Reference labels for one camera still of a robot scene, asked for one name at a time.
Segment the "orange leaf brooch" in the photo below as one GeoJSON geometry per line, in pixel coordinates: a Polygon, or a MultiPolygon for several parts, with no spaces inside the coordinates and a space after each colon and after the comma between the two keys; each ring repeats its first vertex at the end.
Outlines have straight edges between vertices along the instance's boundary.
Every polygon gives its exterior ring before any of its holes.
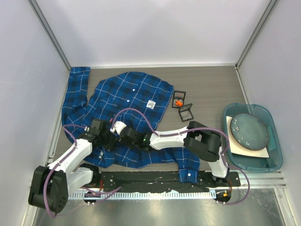
{"type": "Polygon", "coordinates": [[[177,100],[175,102],[175,105],[181,107],[181,106],[183,106],[183,102],[181,100],[177,100]]]}

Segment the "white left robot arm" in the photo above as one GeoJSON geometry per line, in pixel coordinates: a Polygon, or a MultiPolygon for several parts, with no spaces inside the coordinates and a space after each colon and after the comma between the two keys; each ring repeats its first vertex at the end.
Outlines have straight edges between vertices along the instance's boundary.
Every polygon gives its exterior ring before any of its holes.
{"type": "Polygon", "coordinates": [[[115,141],[116,137],[109,129],[85,128],[61,157],[35,169],[28,203],[45,209],[55,218],[66,206],[70,194],[84,186],[97,187],[100,183],[99,169],[91,164],[81,164],[81,161],[98,147],[111,150],[115,141]]]}

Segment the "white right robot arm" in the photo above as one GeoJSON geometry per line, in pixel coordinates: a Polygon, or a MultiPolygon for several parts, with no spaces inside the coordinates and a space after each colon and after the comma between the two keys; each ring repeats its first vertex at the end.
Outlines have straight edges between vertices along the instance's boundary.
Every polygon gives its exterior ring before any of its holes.
{"type": "Polygon", "coordinates": [[[119,135],[119,142],[143,152],[159,151],[166,148],[186,148],[199,159],[208,162],[213,182],[223,186],[229,182],[230,170],[224,162],[222,137],[229,148],[229,137],[218,129],[191,121],[187,127],[171,131],[154,131],[145,134],[137,132],[125,123],[114,123],[112,130],[119,135]]]}

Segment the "blue plaid shirt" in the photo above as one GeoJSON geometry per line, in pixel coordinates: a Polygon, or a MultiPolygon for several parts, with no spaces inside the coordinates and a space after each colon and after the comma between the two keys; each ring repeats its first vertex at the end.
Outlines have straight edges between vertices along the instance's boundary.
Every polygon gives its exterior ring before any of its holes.
{"type": "MultiPolygon", "coordinates": [[[[173,96],[171,84],[142,72],[125,72],[104,80],[87,96],[90,68],[74,67],[62,107],[62,124],[68,126],[67,138],[73,141],[92,120],[116,118],[136,131],[155,129],[173,96]]],[[[150,153],[119,145],[113,151],[100,147],[85,161],[103,168],[113,164],[140,169],[155,163],[177,163],[183,181],[196,177],[200,160],[186,148],[166,148],[150,153]]]]}

